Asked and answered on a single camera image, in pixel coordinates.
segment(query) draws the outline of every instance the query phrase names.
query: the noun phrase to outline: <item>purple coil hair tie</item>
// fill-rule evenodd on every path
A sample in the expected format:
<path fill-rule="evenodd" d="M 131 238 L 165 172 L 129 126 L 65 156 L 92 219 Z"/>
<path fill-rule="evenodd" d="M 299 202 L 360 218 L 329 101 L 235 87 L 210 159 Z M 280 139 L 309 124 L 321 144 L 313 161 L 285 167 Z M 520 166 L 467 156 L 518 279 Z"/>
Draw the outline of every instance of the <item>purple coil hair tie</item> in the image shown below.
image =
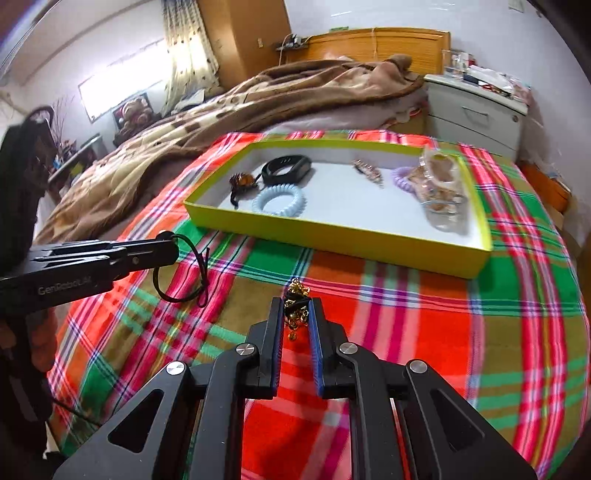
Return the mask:
<path fill-rule="evenodd" d="M 401 190 L 412 194 L 414 194 L 413 184 L 408 181 L 407 176 L 413 170 L 414 167 L 398 167 L 392 171 L 392 179 L 394 184 Z"/>

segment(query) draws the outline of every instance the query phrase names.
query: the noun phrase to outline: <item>drawer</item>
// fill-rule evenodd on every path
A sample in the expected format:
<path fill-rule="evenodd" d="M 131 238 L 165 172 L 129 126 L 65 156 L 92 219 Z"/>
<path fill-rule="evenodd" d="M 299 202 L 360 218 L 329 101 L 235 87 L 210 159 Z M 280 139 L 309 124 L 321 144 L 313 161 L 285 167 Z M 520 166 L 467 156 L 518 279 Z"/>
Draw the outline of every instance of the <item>drawer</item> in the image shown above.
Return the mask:
<path fill-rule="evenodd" d="M 429 113 L 518 150 L 524 116 L 463 90 L 429 83 Z"/>
<path fill-rule="evenodd" d="M 474 130 L 461 127 L 447 120 L 429 116 L 427 121 L 427 133 L 431 137 L 448 142 L 461 142 L 475 147 L 484 148 L 490 153 L 503 155 L 515 161 L 517 152 L 492 138 L 481 135 Z"/>

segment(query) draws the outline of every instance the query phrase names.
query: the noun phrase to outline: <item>wooden wardrobe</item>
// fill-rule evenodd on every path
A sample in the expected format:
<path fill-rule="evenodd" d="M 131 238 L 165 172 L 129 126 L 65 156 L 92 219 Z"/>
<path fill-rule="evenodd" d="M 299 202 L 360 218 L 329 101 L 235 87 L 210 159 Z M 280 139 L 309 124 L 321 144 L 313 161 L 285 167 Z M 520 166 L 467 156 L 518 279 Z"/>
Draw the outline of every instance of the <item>wooden wardrobe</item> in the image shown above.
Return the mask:
<path fill-rule="evenodd" d="M 275 43 L 291 32 L 283 0 L 197 0 L 219 79 L 229 89 L 275 66 Z"/>

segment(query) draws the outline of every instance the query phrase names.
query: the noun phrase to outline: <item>plaid tablecloth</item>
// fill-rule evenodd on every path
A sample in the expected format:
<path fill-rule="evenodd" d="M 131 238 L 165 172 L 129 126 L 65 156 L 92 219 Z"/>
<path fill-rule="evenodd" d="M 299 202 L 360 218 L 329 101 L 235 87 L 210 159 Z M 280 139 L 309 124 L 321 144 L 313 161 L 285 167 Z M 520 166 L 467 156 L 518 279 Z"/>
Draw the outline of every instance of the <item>plaid tablecloth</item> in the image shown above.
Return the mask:
<path fill-rule="evenodd" d="M 427 137 L 385 131 L 309 132 L 421 146 Z M 106 420 L 167 362 L 211 362 L 267 317 L 293 277 L 322 299 L 349 339 L 380 358 L 428 361 L 535 467 L 540 478 L 566 456 L 586 418 L 589 324 L 564 244 L 514 165 L 484 150 L 440 144 L 469 165 L 494 251 L 472 281 L 195 227 L 183 200 L 195 185 L 261 134 L 230 134 L 190 165 L 131 223 L 122 239 L 172 229 L 209 246 L 204 309 L 162 301 L 147 271 L 106 294 L 75 302 L 50 373 L 55 395 Z M 161 284 L 176 297 L 199 276 L 181 246 Z M 57 408 L 51 428 L 71 455 L 93 433 Z M 316 397 L 307 335 L 284 342 L 278 397 L 246 405 L 243 478 L 350 477 L 348 410 Z"/>

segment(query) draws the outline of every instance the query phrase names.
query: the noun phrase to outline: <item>brown blanket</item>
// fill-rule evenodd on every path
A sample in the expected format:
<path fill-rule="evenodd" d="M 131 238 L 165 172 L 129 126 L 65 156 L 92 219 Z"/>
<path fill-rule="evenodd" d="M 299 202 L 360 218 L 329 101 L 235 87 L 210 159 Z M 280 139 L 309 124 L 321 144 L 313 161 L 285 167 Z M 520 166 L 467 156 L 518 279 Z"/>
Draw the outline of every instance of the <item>brown blanket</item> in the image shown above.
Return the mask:
<path fill-rule="evenodd" d="M 274 67 L 215 101 L 163 119 L 86 170 L 35 242 L 96 238 L 134 205 L 161 162 L 196 158 L 221 135 L 257 132 L 305 113 L 400 97 L 422 86 L 412 59 L 376 63 L 315 60 Z"/>

